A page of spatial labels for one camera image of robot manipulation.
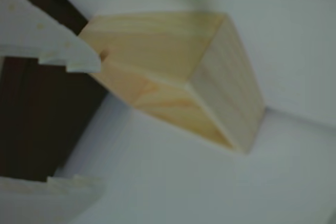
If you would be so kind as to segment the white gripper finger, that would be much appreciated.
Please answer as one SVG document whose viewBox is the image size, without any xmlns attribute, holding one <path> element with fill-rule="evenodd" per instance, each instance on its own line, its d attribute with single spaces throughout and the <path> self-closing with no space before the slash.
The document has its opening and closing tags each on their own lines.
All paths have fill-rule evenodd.
<svg viewBox="0 0 336 224">
<path fill-rule="evenodd" d="M 74 73 L 101 69 L 89 45 L 28 0 L 1 0 L 1 56 L 36 58 Z"/>
<path fill-rule="evenodd" d="M 74 175 L 45 182 L 1 177 L 1 223 L 70 223 L 105 191 L 100 178 Z"/>
</svg>

